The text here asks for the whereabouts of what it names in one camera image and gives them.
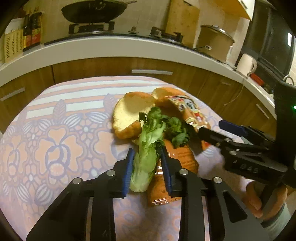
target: cabinet handle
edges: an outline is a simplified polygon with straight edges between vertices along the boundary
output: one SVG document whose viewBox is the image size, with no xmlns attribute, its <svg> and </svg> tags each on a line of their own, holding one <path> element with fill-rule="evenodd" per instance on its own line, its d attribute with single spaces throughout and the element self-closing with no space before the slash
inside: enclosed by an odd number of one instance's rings
<svg viewBox="0 0 296 241">
<path fill-rule="evenodd" d="M 223 85 L 228 85 L 228 86 L 231 86 L 231 84 L 227 83 L 227 82 L 224 82 L 224 81 L 220 81 L 221 84 Z"/>
<path fill-rule="evenodd" d="M 171 71 L 163 71 L 163 70 L 152 70 L 152 69 L 132 69 L 132 74 L 164 74 L 164 75 L 172 75 Z"/>
<path fill-rule="evenodd" d="M 14 96 L 14 95 L 17 95 L 17 94 L 19 94 L 19 93 L 24 92 L 25 90 L 26 90 L 26 88 L 23 87 L 23 88 L 21 88 L 21 89 L 19 89 L 19 90 L 13 91 L 13 92 L 9 93 L 8 95 L 2 97 L 2 98 L 0 99 L 0 101 L 4 101 L 4 100 L 6 100 L 6 99 L 8 99 L 8 98 L 10 98 L 10 97 L 12 97 L 12 96 Z"/>
<path fill-rule="evenodd" d="M 241 4 L 242 4 L 242 6 L 245 8 L 245 9 L 247 9 L 248 7 L 246 6 L 246 4 L 244 3 L 244 1 L 243 0 L 241 0 Z"/>
<path fill-rule="evenodd" d="M 259 110 L 261 110 L 261 112 L 266 116 L 266 118 L 269 119 L 269 116 L 265 113 L 265 111 L 258 104 L 256 104 L 256 106 Z"/>
</svg>

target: floral tablecloth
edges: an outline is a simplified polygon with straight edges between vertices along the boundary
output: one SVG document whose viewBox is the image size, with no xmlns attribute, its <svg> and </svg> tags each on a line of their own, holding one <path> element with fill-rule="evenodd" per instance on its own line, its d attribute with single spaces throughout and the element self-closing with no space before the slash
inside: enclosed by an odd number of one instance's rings
<svg viewBox="0 0 296 241">
<path fill-rule="evenodd" d="M 125 93 L 171 86 L 138 76 L 94 77 L 46 89 L 13 120 L 0 144 L 0 208 L 25 240 L 46 208 L 75 177 L 98 177 L 125 158 L 130 144 L 114 138 L 111 117 Z M 194 98 L 212 129 L 221 118 Z M 220 176 L 237 193 L 247 180 L 223 170 L 214 146 L 195 156 L 198 175 Z M 149 207 L 145 193 L 114 200 L 117 240 L 178 240 L 181 201 Z"/>
</svg>

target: white kettle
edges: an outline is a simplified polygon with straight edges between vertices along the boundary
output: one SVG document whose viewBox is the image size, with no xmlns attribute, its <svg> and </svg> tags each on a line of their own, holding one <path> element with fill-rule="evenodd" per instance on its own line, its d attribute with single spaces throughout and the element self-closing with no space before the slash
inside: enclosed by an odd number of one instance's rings
<svg viewBox="0 0 296 241">
<path fill-rule="evenodd" d="M 237 65 L 237 71 L 244 76 L 249 76 L 254 73 L 257 68 L 257 61 L 250 55 L 244 53 Z"/>
</svg>

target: cutting board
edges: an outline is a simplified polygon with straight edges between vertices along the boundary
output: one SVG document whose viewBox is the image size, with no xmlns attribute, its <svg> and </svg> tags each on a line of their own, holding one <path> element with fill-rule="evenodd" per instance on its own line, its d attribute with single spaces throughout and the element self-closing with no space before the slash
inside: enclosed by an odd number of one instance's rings
<svg viewBox="0 0 296 241">
<path fill-rule="evenodd" d="M 192 48 L 195 38 L 197 22 L 200 15 L 198 0 L 171 0 L 168 22 L 165 31 L 169 34 L 181 33 L 183 44 Z"/>
</svg>

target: sink faucet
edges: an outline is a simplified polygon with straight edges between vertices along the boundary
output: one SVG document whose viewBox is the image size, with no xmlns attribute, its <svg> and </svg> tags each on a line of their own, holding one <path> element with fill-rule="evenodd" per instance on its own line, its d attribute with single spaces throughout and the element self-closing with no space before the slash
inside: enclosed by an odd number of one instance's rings
<svg viewBox="0 0 296 241">
<path fill-rule="evenodd" d="M 283 81 L 286 82 L 288 78 L 290 78 L 290 79 L 292 80 L 293 85 L 295 85 L 293 78 L 292 78 L 291 76 L 289 76 L 289 75 L 286 75 L 286 76 L 283 78 Z"/>
</svg>

